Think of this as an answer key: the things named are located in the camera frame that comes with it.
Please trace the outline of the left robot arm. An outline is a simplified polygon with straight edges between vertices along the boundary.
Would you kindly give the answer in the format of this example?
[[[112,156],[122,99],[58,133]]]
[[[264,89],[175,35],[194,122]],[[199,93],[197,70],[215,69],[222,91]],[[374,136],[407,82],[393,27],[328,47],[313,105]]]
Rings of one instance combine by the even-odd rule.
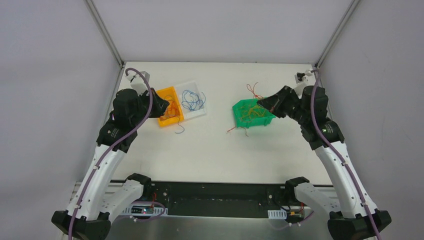
[[[90,167],[65,210],[54,212],[51,222],[70,240],[104,240],[112,223],[132,202],[152,198],[150,177],[133,173],[112,196],[105,193],[114,172],[149,118],[164,115],[169,102],[153,88],[142,94],[126,88],[116,93],[113,109],[101,127]]]

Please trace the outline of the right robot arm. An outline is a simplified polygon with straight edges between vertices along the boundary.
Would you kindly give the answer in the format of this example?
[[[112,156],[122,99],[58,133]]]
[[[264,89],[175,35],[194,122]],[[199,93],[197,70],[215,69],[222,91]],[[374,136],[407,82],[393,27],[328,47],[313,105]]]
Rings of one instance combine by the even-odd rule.
[[[391,222],[388,211],[378,209],[361,183],[338,124],[328,117],[329,98],[324,88],[306,86],[301,95],[283,87],[257,104],[277,118],[296,121],[303,138],[322,162],[336,192],[332,200],[305,177],[286,182],[284,200],[290,205],[306,204],[326,222],[334,240],[380,238]]]

